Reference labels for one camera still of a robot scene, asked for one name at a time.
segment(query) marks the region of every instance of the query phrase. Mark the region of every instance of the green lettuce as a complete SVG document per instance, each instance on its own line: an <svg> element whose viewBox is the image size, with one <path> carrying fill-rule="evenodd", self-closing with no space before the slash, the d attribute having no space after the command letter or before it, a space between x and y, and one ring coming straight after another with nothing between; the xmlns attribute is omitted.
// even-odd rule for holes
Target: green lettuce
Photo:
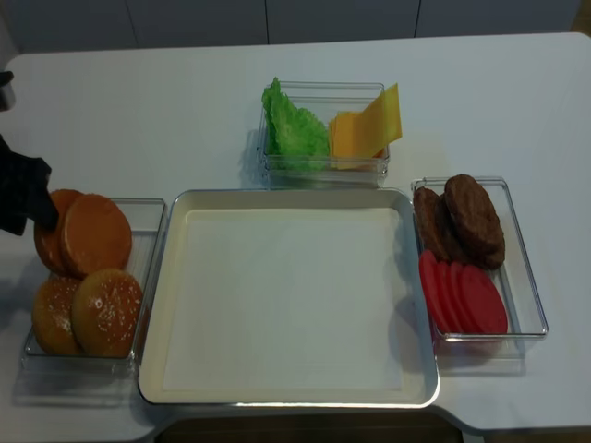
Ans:
<svg viewBox="0 0 591 443"><path fill-rule="evenodd" d="M296 106L281 92L277 78L262 94L267 120L268 148L271 155L328 157L328 131L316 115ZM284 169L319 170L324 165L314 162L281 162Z"/></svg>

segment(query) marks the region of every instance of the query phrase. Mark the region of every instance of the tomato slice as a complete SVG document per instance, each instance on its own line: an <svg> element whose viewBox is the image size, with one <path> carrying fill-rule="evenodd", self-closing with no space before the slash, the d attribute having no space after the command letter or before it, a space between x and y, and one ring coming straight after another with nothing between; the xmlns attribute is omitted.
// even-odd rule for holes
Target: tomato slice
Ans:
<svg viewBox="0 0 591 443"><path fill-rule="evenodd" d="M452 304L452 295L447 285L450 274L450 265L444 261L437 264L437 294L439 296L441 312L450 325L451 332L463 332L464 328L457 316L457 311Z"/></svg>
<svg viewBox="0 0 591 443"><path fill-rule="evenodd" d="M421 258L418 260L418 273L421 277L421 286L423 287L428 312L441 332L451 332L450 325L441 310L437 284L437 259L431 251L427 250L421 254Z"/></svg>
<svg viewBox="0 0 591 443"><path fill-rule="evenodd" d="M482 334L506 334L507 313L501 296L482 269L468 265L460 276L460 295L476 330Z"/></svg>
<svg viewBox="0 0 591 443"><path fill-rule="evenodd" d="M455 311L456 316L460 322L460 327L462 332L466 334L477 334L477 327L476 323L472 321L466 308L464 307L464 302L462 301L462 296L460 295L460 275L464 270L464 266L462 264L454 261L451 266L450 270L447 274L447 287L450 295L450 304L452 309Z"/></svg>

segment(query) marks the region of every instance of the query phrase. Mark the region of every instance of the white tray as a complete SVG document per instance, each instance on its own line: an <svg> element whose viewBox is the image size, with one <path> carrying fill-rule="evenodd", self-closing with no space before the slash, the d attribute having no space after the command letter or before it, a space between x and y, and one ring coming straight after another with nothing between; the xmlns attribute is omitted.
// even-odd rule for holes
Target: white tray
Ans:
<svg viewBox="0 0 591 443"><path fill-rule="evenodd" d="M397 190L189 191L139 390L153 403L421 408L439 392Z"/></svg>

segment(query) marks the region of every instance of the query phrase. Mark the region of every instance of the white table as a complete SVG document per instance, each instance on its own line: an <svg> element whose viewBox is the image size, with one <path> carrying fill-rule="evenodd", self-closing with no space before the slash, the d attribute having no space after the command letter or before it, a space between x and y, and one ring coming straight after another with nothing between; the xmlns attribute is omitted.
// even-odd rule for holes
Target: white table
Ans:
<svg viewBox="0 0 591 443"><path fill-rule="evenodd" d="M273 76L398 81L404 138L392 149L386 186L409 192L426 175L504 176L549 321L521 373L494 363L462 375L442 368L436 408L478 430L591 425L585 36L38 54L9 67L18 104L0 114L0 132L13 149L52 165L51 188L169 204L189 188L259 185L260 94ZM178 411L146 405L132 381L81 388L90 393L81 399L98 395L85 407L60 395L22 400L32 387L18 387L18 353L45 274L30 231L0 242L0 440L127 440L174 421ZM110 403L99 395L105 389L125 399Z"/></svg>

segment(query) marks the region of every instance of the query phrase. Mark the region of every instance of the clear plastic container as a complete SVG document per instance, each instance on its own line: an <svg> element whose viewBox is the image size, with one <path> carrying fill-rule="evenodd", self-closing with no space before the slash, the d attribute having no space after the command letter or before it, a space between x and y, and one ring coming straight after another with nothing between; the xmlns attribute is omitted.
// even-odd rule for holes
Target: clear plastic container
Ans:
<svg viewBox="0 0 591 443"><path fill-rule="evenodd" d="M136 278L143 292L138 325L129 355L123 358L48 355L35 340L31 329L21 358L25 371L120 376L136 371L143 350L162 258L166 204L161 199L153 198L113 198L113 202L123 211L131 226L133 243L126 271Z"/></svg>
<svg viewBox="0 0 591 443"><path fill-rule="evenodd" d="M475 177L490 195L505 235L505 261L488 273L505 305L509 331L501 335L444 334L431 322L437 354L475 357L523 357L527 349L548 334L548 322L537 293L536 281L529 265L524 240L509 194L509 187L500 177ZM447 178L415 180L413 193L428 187L442 194ZM419 253L423 245L416 238Z"/></svg>
<svg viewBox="0 0 591 443"><path fill-rule="evenodd" d="M380 96L380 83L281 83L282 92L298 108L306 108L327 126L338 114L363 111ZM271 155L268 153L268 130L263 109L259 129L259 163L271 188L282 187L379 187L388 172L390 149L385 146L378 157L337 159ZM305 169L313 163L314 170Z"/></svg>

